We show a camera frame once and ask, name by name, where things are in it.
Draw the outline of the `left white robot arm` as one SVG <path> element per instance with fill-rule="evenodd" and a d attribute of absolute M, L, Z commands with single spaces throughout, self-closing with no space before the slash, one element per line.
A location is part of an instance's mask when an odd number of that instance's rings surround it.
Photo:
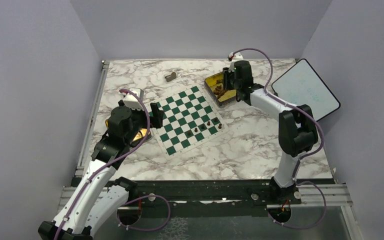
<path fill-rule="evenodd" d="M 119 102 L 109 119 L 107 130 L 95 145 L 92 159 L 74 193 L 52 221 L 43 221 L 38 233 L 43 240 L 91 240 L 118 207 L 140 201 L 137 183 L 125 177 L 114 181 L 99 199 L 104 187 L 123 160 L 143 144 L 133 145 L 141 129 L 161 128 L 164 112 L 151 103 L 151 113 L 132 109 Z"/>

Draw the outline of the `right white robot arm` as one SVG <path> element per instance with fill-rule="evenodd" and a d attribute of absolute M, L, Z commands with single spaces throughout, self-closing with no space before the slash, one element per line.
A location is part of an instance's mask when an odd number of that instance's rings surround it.
<path fill-rule="evenodd" d="M 222 88 L 235 90 L 236 101 L 243 101 L 278 122 L 278 143 L 282 150 L 278 169 L 269 183 L 269 199 L 280 204 L 296 185 L 301 159 L 319 140 L 311 108 L 289 103 L 255 83 L 247 60 L 238 60 L 222 69 Z"/>

